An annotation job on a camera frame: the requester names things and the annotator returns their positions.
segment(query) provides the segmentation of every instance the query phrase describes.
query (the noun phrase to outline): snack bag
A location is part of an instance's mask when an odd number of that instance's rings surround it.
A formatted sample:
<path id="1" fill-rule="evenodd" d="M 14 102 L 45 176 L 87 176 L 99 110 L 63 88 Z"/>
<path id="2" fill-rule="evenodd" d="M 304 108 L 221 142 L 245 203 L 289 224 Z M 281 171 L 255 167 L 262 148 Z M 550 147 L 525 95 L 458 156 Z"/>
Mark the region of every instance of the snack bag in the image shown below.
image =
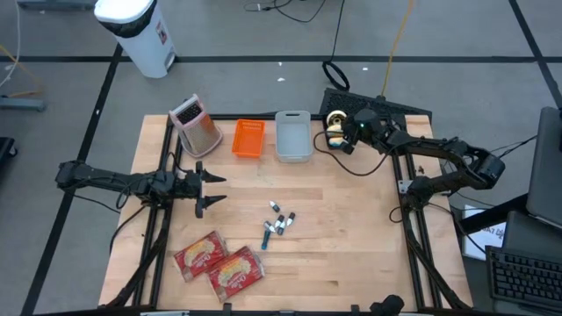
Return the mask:
<path id="1" fill-rule="evenodd" d="M 205 272 L 228 256 L 227 246 L 219 233 L 213 231 L 174 255 L 185 282 Z"/>
<path id="2" fill-rule="evenodd" d="M 260 258 L 247 246 L 207 271 L 209 281 L 222 303 L 265 276 Z"/>

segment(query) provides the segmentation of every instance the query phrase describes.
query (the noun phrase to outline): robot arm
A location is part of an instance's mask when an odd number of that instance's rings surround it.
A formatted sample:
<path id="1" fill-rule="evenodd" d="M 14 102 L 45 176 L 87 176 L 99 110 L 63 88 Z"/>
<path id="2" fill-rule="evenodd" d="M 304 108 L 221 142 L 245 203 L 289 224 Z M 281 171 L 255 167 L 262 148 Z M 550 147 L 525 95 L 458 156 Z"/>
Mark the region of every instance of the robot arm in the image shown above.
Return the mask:
<path id="1" fill-rule="evenodd" d="M 227 179 L 214 176 L 197 162 L 195 171 L 187 170 L 185 178 L 171 171 L 157 170 L 145 174 L 124 175 L 108 170 L 95 169 L 84 162 L 71 161 L 59 165 L 55 181 L 63 190 L 91 186 L 135 195 L 145 205 L 164 205 L 174 198 L 195 198 L 195 214 L 203 218 L 203 209 L 227 196 L 203 197 L 202 182 L 216 183 Z"/>
<path id="2" fill-rule="evenodd" d="M 483 148 L 472 147 L 458 138 L 435 140 L 413 137 L 391 124 L 381 122 L 369 108 L 347 118 L 342 124 L 343 152 L 351 154 L 358 141 L 377 149 L 381 154 L 419 154 L 451 162 L 456 171 L 429 178 L 417 176 L 409 185 L 407 205 L 421 209 L 431 197 L 442 191 L 456 192 L 464 187 L 491 189 L 505 169 L 505 164 Z"/>

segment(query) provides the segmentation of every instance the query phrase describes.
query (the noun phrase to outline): yellow cable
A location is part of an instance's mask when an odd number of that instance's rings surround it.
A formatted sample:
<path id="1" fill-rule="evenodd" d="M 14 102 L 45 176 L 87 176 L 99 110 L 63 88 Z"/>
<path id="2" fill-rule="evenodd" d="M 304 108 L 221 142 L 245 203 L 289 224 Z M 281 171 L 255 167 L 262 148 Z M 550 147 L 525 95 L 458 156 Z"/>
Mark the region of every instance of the yellow cable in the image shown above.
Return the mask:
<path id="1" fill-rule="evenodd" d="M 400 37 L 404 32 L 404 27 L 406 26 L 407 18 L 410 16 L 410 13 L 412 13 L 412 8 L 414 8 L 414 0 L 408 0 L 407 12 L 404 15 L 404 18 L 402 19 L 402 24 L 400 25 L 400 29 L 398 30 L 398 34 L 396 34 L 396 39 L 394 40 L 393 50 L 390 51 L 390 56 L 388 57 L 388 64 L 386 65 L 385 83 L 383 84 L 382 92 L 380 92 L 380 95 L 382 97 L 385 96 L 386 83 L 388 82 L 388 77 L 390 76 L 390 69 L 393 66 L 394 52 L 396 51 L 396 47 L 398 47 L 398 41 L 400 40 Z"/>
<path id="2" fill-rule="evenodd" d="M 8 97 L 23 97 L 23 96 L 32 96 L 32 95 L 36 95 L 39 93 L 43 92 L 43 83 L 41 82 L 41 80 L 35 76 L 34 74 L 31 73 L 31 71 L 27 70 L 26 67 L 24 67 L 24 65 L 21 64 L 21 62 L 18 62 L 16 60 L 16 58 L 14 56 L 12 56 L 10 54 L 10 52 L 8 52 L 8 50 L 6 48 L 4 48 L 2 45 L 0 45 L 0 50 L 4 52 L 4 54 L 6 54 L 6 56 L 8 56 L 13 62 L 14 62 L 14 66 L 13 67 L 20 67 L 22 70 L 24 70 L 24 72 L 30 76 L 33 80 L 33 82 L 39 87 L 38 90 L 34 90 L 34 91 L 24 91 L 24 92 L 18 92 L 18 93 L 13 93 L 10 94 Z"/>

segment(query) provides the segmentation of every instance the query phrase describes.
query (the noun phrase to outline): black floor stripe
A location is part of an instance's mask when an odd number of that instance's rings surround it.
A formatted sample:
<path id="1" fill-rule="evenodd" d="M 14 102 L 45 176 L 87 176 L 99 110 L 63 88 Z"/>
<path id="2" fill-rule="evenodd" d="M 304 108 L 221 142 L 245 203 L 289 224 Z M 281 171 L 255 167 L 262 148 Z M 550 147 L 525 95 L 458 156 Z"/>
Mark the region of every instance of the black floor stripe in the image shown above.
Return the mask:
<path id="1" fill-rule="evenodd" d="M 111 56 L 21 56 L 21 62 L 111 62 Z M 178 63 L 202 62 L 323 62 L 330 56 L 324 55 L 273 55 L 273 56 L 178 56 Z M 544 57 L 548 62 L 562 62 L 562 56 Z M 339 62 L 388 62 L 388 56 L 335 56 Z M 535 56 L 395 56 L 393 62 L 418 63 L 524 63 L 535 62 Z M 11 62 L 0 56 L 0 62 Z M 119 62 L 131 62 L 127 56 L 119 57 Z"/>
<path id="2" fill-rule="evenodd" d="M 554 103 L 558 108 L 562 108 L 562 95 L 560 94 L 560 89 L 558 88 L 558 84 L 554 77 L 552 76 L 551 70 L 548 68 L 546 63 L 546 59 L 543 57 L 541 50 L 538 48 L 537 42 L 535 41 L 535 37 L 533 37 L 533 33 L 530 31 L 529 25 L 527 25 L 527 21 L 521 12 L 521 8 L 516 0 L 509 0 L 509 4 L 513 9 L 513 13 L 517 18 L 517 22 L 521 27 L 523 35 L 525 35 L 525 39 L 529 44 L 531 52 L 537 58 L 538 67 L 541 69 L 541 73 L 543 74 L 543 78 L 546 81 L 546 85 L 548 89 L 551 91 L 552 97 L 554 98 Z"/>
<path id="3" fill-rule="evenodd" d="M 90 117 L 90 123 L 86 129 L 86 134 L 84 135 L 82 145 L 80 146 L 80 151 L 78 152 L 77 159 L 85 161 L 90 151 L 91 142 L 93 141 L 94 134 L 97 128 L 97 122 L 99 121 L 100 115 L 104 109 L 105 100 L 109 94 L 109 90 L 112 86 L 113 77 L 115 76 L 115 70 L 119 64 L 119 57 L 121 56 L 123 49 L 121 46 L 117 45 L 115 52 L 113 53 L 111 64 L 107 69 L 107 74 L 105 75 L 104 83 L 99 91 L 99 96 L 97 97 L 96 105 Z M 72 195 L 66 193 L 62 198 L 61 205 L 59 206 L 59 211 L 54 219 L 53 227 L 51 228 L 51 233 L 47 240 L 45 249 L 43 250 L 43 255 L 39 261 L 39 266 L 35 271 L 35 276 L 33 277 L 32 285 L 27 292 L 27 297 L 25 298 L 24 306 L 22 308 L 22 315 L 32 315 L 35 311 L 35 306 L 39 300 L 41 289 L 47 278 L 47 272 L 51 267 L 51 261 L 53 260 L 54 252 L 56 250 L 57 243 L 61 238 L 62 228 L 68 216 L 68 211 L 70 210 L 70 205 L 72 204 Z"/>

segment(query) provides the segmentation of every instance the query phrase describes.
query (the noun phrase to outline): concrete floor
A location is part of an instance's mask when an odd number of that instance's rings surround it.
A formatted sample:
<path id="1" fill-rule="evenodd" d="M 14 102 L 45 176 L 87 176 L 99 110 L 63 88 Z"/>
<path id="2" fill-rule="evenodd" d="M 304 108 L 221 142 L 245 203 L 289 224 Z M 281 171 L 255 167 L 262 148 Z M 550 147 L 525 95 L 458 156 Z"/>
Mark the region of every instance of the concrete floor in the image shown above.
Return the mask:
<path id="1" fill-rule="evenodd" d="M 327 55 L 331 53 L 340 2 L 326 3 L 313 23 L 302 25 L 274 11 L 251 13 L 242 0 L 162 0 L 171 38 L 181 56 Z M 305 18 L 320 0 L 286 9 Z M 545 56 L 562 55 L 562 25 L 555 0 L 520 0 L 523 14 Z M 346 3 L 338 55 L 387 55 L 407 1 Z M 16 50 L 15 9 L 0 3 L 0 45 Z M 22 11 L 23 56 L 111 56 L 113 37 L 92 12 Z M 397 55 L 532 56 L 508 1 L 416 2 Z M 3 77 L 7 63 L 0 63 Z M 375 97 L 385 64 L 338 62 L 351 92 Z M 0 135 L 14 137 L 20 154 L 0 183 L 0 314 L 19 314 L 61 202 L 54 184 L 59 162 L 76 158 L 109 66 L 103 62 L 29 62 L 45 83 L 45 112 L 0 111 Z M 562 80 L 562 65 L 550 64 Z M 330 86 L 319 62 L 180 63 L 163 79 L 143 77 L 130 62 L 118 65 L 87 162 L 128 172 L 146 114 L 163 114 L 198 93 L 212 113 L 281 110 L 318 112 Z M 32 87 L 16 71 L 0 90 Z M 389 100 L 434 113 L 436 136 L 460 136 L 494 148 L 537 132 L 539 111 L 556 106 L 536 63 L 395 63 Z M 505 158 L 507 171 L 493 190 L 463 190 L 492 204 L 528 189 L 534 146 Z M 115 195 L 84 190 L 84 196 L 113 203 Z M 460 197 L 454 205 L 466 203 Z M 62 312 L 93 308 L 104 279 L 109 239 L 117 215 L 75 200 L 35 309 Z M 482 264 L 466 260 L 475 305 L 490 309 Z"/>

